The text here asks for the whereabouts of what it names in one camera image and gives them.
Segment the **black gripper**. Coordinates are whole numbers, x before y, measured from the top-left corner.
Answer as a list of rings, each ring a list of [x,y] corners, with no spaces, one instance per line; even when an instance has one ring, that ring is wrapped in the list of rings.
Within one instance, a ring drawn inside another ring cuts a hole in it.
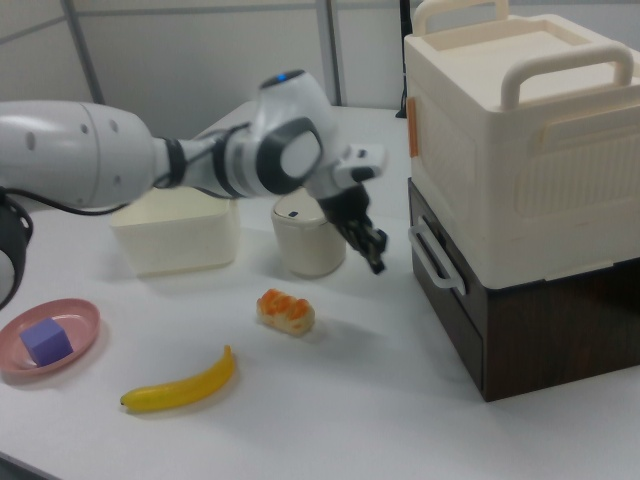
[[[337,231],[343,233],[346,241],[360,256],[365,256],[375,275],[385,270],[383,254],[386,251],[387,234],[372,227],[367,215],[369,195],[363,185],[351,187],[338,195],[317,200],[325,218]],[[365,250],[360,237],[364,230]]]

